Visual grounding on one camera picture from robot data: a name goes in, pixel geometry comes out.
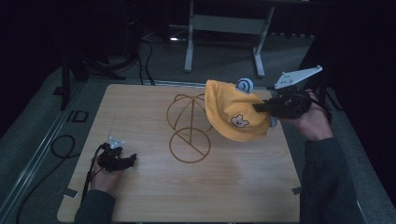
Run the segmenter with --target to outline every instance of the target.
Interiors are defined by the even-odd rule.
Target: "yellow fabric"
[[[219,133],[234,141],[245,142],[265,137],[270,127],[270,115],[258,113],[252,104],[260,104],[254,93],[236,89],[235,84],[208,80],[205,85],[207,118]]]

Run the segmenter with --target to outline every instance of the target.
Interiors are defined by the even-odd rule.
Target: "person's hand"
[[[105,169],[99,166],[95,158],[95,164],[92,170],[91,189],[98,189],[107,193],[116,187],[117,181],[123,173],[123,170],[113,171],[112,173],[107,172]]]
[[[315,94],[309,92],[311,98],[317,100]],[[333,137],[330,123],[326,118],[323,108],[316,104],[312,104],[308,112],[303,114],[298,119],[281,119],[281,122],[286,122],[293,125],[304,137],[309,141],[318,141]]]

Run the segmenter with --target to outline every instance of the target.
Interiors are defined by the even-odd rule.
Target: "gray floor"
[[[185,41],[167,46],[156,35],[147,35],[145,40],[153,47],[148,70],[157,84],[166,84],[163,81],[204,84],[208,79],[235,82],[241,77],[249,77],[256,86],[268,87],[277,81],[281,72],[298,69],[313,39],[269,36],[262,53],[266,72],[266,77],[263,78],[256,76],[252,58],[251,46],[256,43],[255,37],[237,41],[237,45],[235,41],[215,43],[207,38],[197,38],[190,73],[184,72],[187,44]],[[140,53],[143,62],[149,57],[149,51],[149,45],[142,44]],[[114,63],[118,60],[119,58],[112,58]],[[91,73],[86,83],[72,80],[74,97],[65,111],[59,110],[60,96],[52,95],[55,87],[61,85],[60,69],[48,77],[25,111],[0,140],[0,148],[7,152],[6,156],[0,157],[0,215],[5,215],[1,219],[4,223],[15,223],[17,209],[26,193],[61,161],[50,153],[50,141],[62,134],[72,134],[76,139],[72,154],[81,151],[106,87],[111,83],[139,84],[138,71],[135,64],[116,71],[119,75],[127,77],[125,81],[116,81],[94,73]],[[72,111],[89,112],[87,121],[68,121]],[[396,223],[395,209],[343,112],[333,109],[332,128],[345,149],[358,200],[367,223]],[[285,125],[284,129],[298,175],[301,177],[304,166],[304,139],[291,127]],[[70,141],[67,139],[61,139],[54,144],[55,150],[62,155],[65,155],[70,147]],[[24,170],[32,158],[42,158],[42,162],[34,167],[33,172]],[[21,211],[21,223],[60,223],[56,214],[64,188],[68,185],[77,161],[78,158],[66,160],[37,188]],[[6,203],[14,206],[4,207]]]

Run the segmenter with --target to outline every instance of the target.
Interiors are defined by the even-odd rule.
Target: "cartoon bear print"
[[[248,121],[244,120],[244,117],[241,114],[238,114],[236,117],[232,117],[231,123],[238,128],[245,128],[245,126],[248,125]]]

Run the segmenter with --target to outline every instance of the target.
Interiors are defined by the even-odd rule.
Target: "dark background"
[[[108,2],[111,1],[96,1],[95,4]],[[113,1],[129,4],[132,12],[129,21],[136,22],[134,32],[149,26],[166,41],[167,24],[188,24],[186,8],[189,1],[146,2]],[[340,5],[338,1],[333,2],[337,5],[301,7],[280,4],[270,32],[315,36],[301,68],[317,64],[326,68],[323,76],[334,88],[377,175],[396,204],[393,143],[396,139],[396,3],[339,1]],[[210,12],[213,7],[213,1],[202,4],[197,9]],[[230,4],[217,7],[217,12],[260,17],[266,7],[260,5],[249,10]],[[76,0],[0,2],[0,136],[26,107],[45,78],[61,65],[62,57],[70,49],[78,49],[94,60],[106,60],[109,53],[122,53],[117,41],[105,36],[110,27],[97,25],[93,8],[89,1]],[[120,9],[114,8],[99,19],[109,22],[108,18],[113,18],[112,22],[121,22],[117,12]],[[117,27],[112,29],[112,32],[118,30]],[[132,35],[129,52],[137,50],[139,35],[139,32]]]

